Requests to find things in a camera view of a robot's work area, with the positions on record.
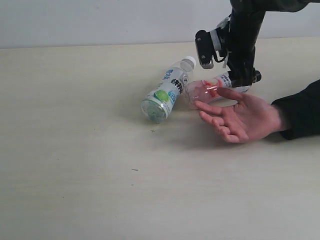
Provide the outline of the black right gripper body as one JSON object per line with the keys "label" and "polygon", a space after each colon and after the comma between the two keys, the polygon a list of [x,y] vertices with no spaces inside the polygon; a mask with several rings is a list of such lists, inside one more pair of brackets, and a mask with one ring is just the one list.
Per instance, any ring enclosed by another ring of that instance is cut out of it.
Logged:
{"label": "black right gripper body", "polygon": [[256,41],[256,37],[227,38],[227,66],[232,75],[253,75]]}

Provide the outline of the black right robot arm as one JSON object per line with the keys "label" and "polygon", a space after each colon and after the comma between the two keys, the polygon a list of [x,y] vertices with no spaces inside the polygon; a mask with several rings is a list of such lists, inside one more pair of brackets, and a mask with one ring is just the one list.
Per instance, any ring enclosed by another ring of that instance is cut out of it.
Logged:
{"label": "black right robot arm", "polygon": [[250,86],[256,80],[256,41],[266,12],[295,13],[310,0],[232,0],[227,48],[227,65],[233,87]]}

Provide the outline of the black sleeved forearm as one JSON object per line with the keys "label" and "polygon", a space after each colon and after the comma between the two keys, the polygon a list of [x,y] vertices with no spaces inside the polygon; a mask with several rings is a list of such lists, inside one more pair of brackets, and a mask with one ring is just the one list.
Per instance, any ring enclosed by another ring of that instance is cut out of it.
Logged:
{"label": "black sleeved forearm", "polygon": [[304,90],[272,102],[289,124],[280,135],[286,140],[320,134],[320,81],[309,84]]}

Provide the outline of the person's open hand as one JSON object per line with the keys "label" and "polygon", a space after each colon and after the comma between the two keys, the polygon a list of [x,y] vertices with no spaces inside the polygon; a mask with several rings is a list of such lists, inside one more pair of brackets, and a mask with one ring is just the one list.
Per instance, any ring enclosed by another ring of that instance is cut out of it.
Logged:
{"label": "person's open hand", "polygon": [[257,141],[290,126],[278,107],[259,97],[224,87],[219,87],[217,93],[237,103],[220,107],[196,101],[195,106],[199,109],[200,118],[228,143]]}

